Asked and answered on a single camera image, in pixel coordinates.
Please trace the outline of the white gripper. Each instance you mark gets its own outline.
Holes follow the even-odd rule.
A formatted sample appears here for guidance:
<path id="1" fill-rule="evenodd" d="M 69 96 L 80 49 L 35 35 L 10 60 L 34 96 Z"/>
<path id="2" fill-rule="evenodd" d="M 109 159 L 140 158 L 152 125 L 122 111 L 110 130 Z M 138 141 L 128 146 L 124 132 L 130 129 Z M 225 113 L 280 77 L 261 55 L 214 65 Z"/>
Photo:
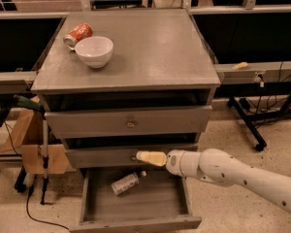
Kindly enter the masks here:
<path id="1" fill-rule="evenodd" d="M 200 154 L 197 151 L 171 150 L 167 156 L 162 151 L 138 151 L 136 158 L 144 163 L 162 167 L 173 175 L 196 177 Z"/>

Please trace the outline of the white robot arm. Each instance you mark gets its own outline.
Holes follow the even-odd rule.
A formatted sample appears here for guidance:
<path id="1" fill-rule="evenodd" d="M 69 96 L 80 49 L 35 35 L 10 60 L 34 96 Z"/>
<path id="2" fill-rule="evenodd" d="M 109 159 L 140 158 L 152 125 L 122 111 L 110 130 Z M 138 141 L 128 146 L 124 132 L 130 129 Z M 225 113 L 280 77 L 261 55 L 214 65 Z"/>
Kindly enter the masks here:
<path id="1" fill-rule="evenodd" d="M 180 177 L 222 186 L 240 185 L 291 214 L 291 177 L 246 165 L 225 151 L 141 150 L 136 158 L 153 166 L 165 166 Z"/>

